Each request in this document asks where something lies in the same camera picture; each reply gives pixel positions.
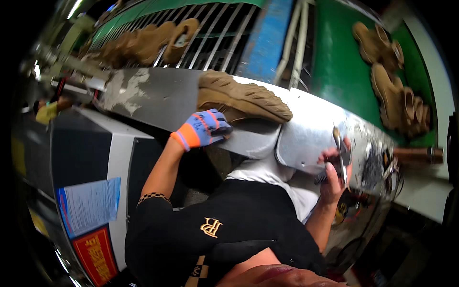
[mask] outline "hand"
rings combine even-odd
[[[343,139],[344,144],[348,149],[351,148],[351,141],[346,136]],[[325,172],[327,173],[328,183],[323,183],[320,187],[320,200],[323,201],[325,204],[338,204],[340,200],[341,194],[346,189],[346,186],[349,183],[349,179],[351,178],[352,174],[352,161],[351,164],[346,167],[347,172],[347,182],[344,184],[342,178],[338,178],[338,174],[336,173],[333,164],[329,162],[330,157],[338,156],[338,150],[336,147],[331,147],[328,150],[324,150],[317,163],[321,164],[325,162]]]
[[[221,141],[222,134],[231,131],[232,127],[226,122],[225,116],[217,109],[211,109],[192,114],[179,130],[171,133],[171,137],[188,152],[191,148]]]

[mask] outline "blue and orange glove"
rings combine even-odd
[[[232,130],[225,116],[217,109],[211,109],[192,114],[179,130],[171,133],[171,137],[188,152],[191,148],[221,141],[223,134],[229,134]]]

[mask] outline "instruction sheet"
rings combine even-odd
[[[116,220],[121,178],[67,186],[57,190],[67,234],[72,239]]]

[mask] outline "copper pipe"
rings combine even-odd
[[[404,148],[395,147],[394,156],[400,163],[442,164],[443,149],[434,147]]]

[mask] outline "checkered sleeve trim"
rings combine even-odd
[[[148,199],[148,198],[154,198],[154,197],[162,198],[162,199],[164,199],[165,201],[167,201],[170,205],[172,205],[172,204],[171,204],[171,201],[169,200],[169,198],[167,198],[164,194],[162,194],[162,193],[156,193],[156,192],[150,192],[150,193],[144,194],[144,195],[139,199],[139,202],[137,203],[137,206],[138,206],[141,202],[145,201],[146,199]]]

